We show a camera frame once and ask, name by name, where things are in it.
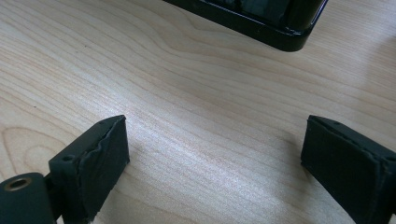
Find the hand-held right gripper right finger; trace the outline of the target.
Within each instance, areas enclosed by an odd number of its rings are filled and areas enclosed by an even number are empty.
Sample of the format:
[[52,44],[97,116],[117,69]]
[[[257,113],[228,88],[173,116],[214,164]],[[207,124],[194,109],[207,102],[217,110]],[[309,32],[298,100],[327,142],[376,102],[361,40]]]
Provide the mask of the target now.
[[301,164],[357,224],[396,215],[396,152],[346,125],[309,116]]

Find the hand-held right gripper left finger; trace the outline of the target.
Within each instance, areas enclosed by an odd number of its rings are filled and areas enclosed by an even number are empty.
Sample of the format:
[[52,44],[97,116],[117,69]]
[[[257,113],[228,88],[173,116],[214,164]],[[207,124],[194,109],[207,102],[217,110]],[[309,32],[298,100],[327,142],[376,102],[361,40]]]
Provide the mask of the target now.
[[95,123],[49,161],[65,224],[93,221],[129,163],[125,120],[119,115]]

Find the shoe rack with red top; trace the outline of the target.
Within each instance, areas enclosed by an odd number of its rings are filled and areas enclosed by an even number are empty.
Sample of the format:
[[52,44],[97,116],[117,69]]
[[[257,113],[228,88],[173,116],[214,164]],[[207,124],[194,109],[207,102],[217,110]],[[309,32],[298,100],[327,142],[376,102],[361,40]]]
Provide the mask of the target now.
[[328,0],[164,0],[286,52],[300,50]]

